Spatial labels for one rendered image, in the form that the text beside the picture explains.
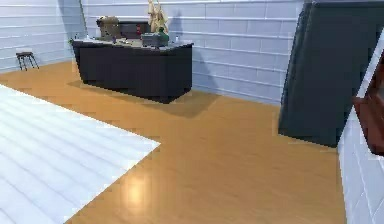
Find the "dark wooden stool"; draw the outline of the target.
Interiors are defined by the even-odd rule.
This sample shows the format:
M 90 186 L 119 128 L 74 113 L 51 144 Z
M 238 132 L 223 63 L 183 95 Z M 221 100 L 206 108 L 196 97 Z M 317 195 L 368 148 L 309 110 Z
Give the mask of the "dark wooden stool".
M 36 62 L 36 59 L 34 57 L 34 54 L 31 51 L 22 51 L 16 53 L 16 58 L 19 63 L 19 67 L 21 70 L 27 71 L 27 66 L 25 63 L 25 59 L 28 59 L 30 64 L 33 68 L 39 67 L 38 63 Z

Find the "black kitchen counter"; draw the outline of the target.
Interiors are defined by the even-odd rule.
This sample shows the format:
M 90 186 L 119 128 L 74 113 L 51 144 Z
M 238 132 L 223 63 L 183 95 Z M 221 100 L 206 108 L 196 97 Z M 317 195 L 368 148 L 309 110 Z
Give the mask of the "black kitchen counter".
M 168 104 L 192 88 L 193 45 L 134 47 L 72 42 L 83 83 Z

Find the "grey toaster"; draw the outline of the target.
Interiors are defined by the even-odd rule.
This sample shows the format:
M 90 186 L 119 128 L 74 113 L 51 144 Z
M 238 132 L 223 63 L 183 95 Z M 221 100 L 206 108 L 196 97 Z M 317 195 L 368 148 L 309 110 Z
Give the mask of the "grey toaster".
M 145 47 L 165 47 L 169 42 L 169 36 L 165 33 L 144 33 L 141 39 Z

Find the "black microwave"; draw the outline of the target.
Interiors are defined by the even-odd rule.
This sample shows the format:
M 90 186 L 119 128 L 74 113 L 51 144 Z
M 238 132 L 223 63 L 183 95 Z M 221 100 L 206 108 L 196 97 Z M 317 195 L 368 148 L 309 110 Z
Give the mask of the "black microwave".
M 119 30 L 121 38 L 140 39 L 150 31 L 150 25 L 146 21 L 120 21 Z

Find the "beige statue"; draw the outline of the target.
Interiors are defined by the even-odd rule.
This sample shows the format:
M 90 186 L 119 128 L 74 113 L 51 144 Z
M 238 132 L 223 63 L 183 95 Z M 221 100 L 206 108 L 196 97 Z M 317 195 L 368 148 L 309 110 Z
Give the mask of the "beige statue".
M 165 33 L 168 33 L 167 21 L 168 17 L 159 0 L 148 0 L 148 24 L 152 32 L 158 32 L 163 29 Z

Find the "reddish brown framed picture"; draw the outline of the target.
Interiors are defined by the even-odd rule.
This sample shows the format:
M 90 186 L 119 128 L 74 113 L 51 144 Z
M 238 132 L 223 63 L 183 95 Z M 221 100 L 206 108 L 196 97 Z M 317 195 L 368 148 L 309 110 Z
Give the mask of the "reddish brown framed picture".
M 353 104 L 368 148 L 384 156 L 384 50 L 364 97 L 354 97 Z

